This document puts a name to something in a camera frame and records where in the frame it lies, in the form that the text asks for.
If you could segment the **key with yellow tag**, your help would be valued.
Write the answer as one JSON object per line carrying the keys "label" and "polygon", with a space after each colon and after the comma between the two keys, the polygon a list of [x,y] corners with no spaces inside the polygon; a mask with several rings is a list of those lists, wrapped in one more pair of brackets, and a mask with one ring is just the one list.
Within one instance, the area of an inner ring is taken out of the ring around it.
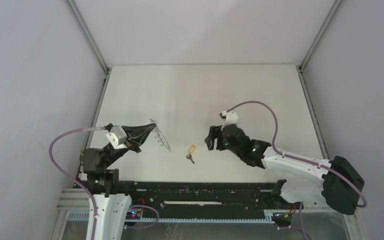
{"label": "key with yellow tag", "polygon": [[196,150],[196,145],[192,144],[192,145],[189,147],[189,149],[188,149],[188,151],[187,151],[187,155],[186,155],[186,158],[187,158],[188,160],[190,160],[192,164],[195,164],[195,162],[194,162],[194,160],[193,160],[193,153],[194,153],[195,150]]}

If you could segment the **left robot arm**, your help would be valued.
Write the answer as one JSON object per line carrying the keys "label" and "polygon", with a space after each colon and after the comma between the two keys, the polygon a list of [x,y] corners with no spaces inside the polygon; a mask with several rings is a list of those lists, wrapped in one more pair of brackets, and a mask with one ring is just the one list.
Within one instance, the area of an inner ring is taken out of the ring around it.
{"label": "left robot arm", "polygon": [[116,189],[120,185],[119,170],[109,167],[129,151],[140,153],[156,127],[156,123],[141,126],[109,123],[95,129],[106,132],[108,143],[102,148],[87,148],[80,155],[90,195],[87,239],[121,239],[129,208],[136,206],[138,194],[130,189],[119,192]]}

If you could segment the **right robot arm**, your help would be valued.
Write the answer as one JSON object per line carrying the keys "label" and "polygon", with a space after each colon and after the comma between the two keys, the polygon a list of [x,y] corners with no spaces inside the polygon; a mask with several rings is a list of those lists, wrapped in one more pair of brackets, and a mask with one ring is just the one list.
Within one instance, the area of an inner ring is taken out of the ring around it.
{"label": "right robot arm", "polygon": [[305,179],[305,182],[286,179],[276,182],[270,201],[277,209],[284,209],[290,203],[311,202],[353,215],[359,208],[365,182],[344,157],[310,159],[282,153],[269,142],[249,138],[236,124],[210,126],[204,142],[208,150],[229,150],[248,166]]}

